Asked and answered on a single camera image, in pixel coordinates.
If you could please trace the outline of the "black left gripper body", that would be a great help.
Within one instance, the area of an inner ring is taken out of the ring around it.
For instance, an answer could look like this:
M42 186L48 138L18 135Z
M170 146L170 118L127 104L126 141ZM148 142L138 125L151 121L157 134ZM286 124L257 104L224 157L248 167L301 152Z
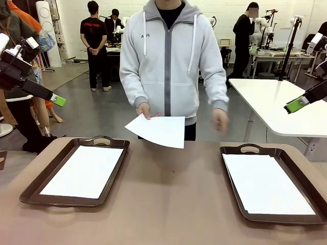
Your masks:
M14 87L22 88L32 65L12 54L1 56L1 89L10 91Z

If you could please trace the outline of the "person's left hand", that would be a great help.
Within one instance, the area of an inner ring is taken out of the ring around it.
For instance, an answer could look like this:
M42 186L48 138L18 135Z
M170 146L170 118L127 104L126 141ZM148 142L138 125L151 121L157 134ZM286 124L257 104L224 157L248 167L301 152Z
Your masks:
M213 127L215 130L221 132L221 137L227 135L229 125L228 114L222 109L213 109Z

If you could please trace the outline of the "person's right hand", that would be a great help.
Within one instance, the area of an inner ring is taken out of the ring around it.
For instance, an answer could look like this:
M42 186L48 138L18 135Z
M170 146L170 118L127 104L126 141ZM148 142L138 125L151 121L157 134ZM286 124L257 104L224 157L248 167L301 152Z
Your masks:
M138 108L136 109L137 116L143 114L144 117L147 120L150 120L153 117L158 117L161 116L160 112L157 112L156 114L151 114L150 113L150 106L148 103L141 103L139 104Z

